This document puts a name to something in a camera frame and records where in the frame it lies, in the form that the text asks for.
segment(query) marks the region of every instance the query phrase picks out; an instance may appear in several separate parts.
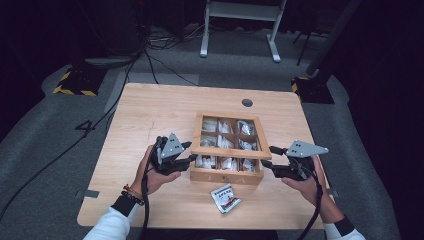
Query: white metal stand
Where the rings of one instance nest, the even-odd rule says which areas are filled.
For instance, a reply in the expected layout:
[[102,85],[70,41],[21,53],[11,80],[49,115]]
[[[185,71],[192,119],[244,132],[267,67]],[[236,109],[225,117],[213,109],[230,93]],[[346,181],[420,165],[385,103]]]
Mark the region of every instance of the white metal stand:
[[274,62],[280,62],[280,55],[278,54],[274,40],[277,35],[278,27],[280,26],[285,5],[286,0],[281,0],[280,6],[261,6],[207,0],[205,9],[205,30],[202,38],[202,46],[200,48],[200,56],[206,57],[208,55],[209,17],[240,18],[274,22],[272,34],[267,34],[266,40]]

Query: white sleeve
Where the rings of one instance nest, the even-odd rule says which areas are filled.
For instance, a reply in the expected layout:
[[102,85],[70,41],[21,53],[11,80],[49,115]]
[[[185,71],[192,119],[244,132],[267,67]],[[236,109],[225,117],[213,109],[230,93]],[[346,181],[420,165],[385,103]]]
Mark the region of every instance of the white sleeve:
[[325,234],[328,240],[364,240],[347,217],[336,223],[324,223]]
[[128,217],[115,208],[109,207],[84,239],[126,239],[138,207],[138,204],[133,204]]

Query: wooden box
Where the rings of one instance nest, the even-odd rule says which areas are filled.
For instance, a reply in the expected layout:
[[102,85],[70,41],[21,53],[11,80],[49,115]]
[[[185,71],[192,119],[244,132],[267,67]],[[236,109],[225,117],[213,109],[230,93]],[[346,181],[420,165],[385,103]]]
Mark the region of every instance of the wooden box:
[[196,116],[190,165],[191,181],[259,185],[261,159],[271,159],[259,117],[199,112]]

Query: sleeve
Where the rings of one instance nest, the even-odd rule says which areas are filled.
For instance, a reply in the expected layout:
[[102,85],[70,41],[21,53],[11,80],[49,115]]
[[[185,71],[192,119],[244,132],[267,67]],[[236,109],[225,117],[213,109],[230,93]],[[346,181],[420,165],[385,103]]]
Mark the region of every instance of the sleeve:
[[84,239],[126,239],[139,205],[120,196]]
[[355,229],[347,217],[335,223],[324,223],[324,230],[328,240],[365,239],[365,237]]

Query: black base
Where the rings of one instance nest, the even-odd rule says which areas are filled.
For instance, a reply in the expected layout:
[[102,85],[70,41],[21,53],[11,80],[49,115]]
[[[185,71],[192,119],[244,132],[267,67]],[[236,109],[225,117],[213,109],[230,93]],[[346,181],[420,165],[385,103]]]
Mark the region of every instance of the black base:
[[302,103],[334,104],[327,86],[317,84],[313,78],[295,77],[291,85],[293,92],[299,96]]
[[63,75],[53,93],[97,96],[106,72],[106,69],[89,69],[82,72],[71,67]]

